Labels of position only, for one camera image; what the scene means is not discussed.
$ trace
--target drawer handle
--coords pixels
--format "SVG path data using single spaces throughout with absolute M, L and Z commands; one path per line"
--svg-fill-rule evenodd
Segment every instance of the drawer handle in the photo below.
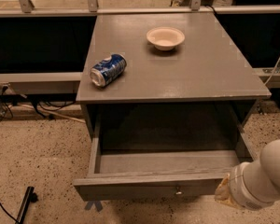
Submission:
M 180 190 L 180 187 L 176 187 L 176 193 L 175 195 L 182 195 L 183 192 Z

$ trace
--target speckled floor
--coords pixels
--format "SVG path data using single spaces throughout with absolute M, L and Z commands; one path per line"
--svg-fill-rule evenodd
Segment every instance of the speckled floor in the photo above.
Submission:
M 280 138 L 280 110 L 272 102 L 265 102 L 263 110 L 265 115 L 252 114 L 245 126 L 257 151 Z M 68 119 L 42 120 L 24 113 L 0 122 L 0 200 L 16 216 L 26 187 L 34 186 L 39 201 L 30 205 L 26 224 L 280 224 L 280 202 L 250 212 L 215 203 L 213 196 L 104 201 L 101 212 L 94 207 L 86 210 L 87 203 L 72 185 L 75 178 L 85 177 L 88 169 L 91 142 L 85 124 Z M 0 209 L 0 224 L 8 223 L 14 222 Z

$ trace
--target white bowl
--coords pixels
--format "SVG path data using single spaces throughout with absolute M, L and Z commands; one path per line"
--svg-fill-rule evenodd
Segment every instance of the white bowl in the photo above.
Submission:
M 173 27 L 157 27 L 147 33 L 147 40 L 156 49 L 171 50 L 185 40 L 184 34 Z

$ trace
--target open drawer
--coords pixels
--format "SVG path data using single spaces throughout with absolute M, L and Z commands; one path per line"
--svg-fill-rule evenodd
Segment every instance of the open drawer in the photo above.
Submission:
M 214 194 L 250 155 L 229 102 L 99 105 L 84 201 Z

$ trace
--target blue soda can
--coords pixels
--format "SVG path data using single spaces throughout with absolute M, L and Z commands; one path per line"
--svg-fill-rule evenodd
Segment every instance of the blue soda can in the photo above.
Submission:
M 112 54 L 91 69 L 91 80 L 98 87 L 105 87 L 116 79 L 127 66 L 123 56 Z

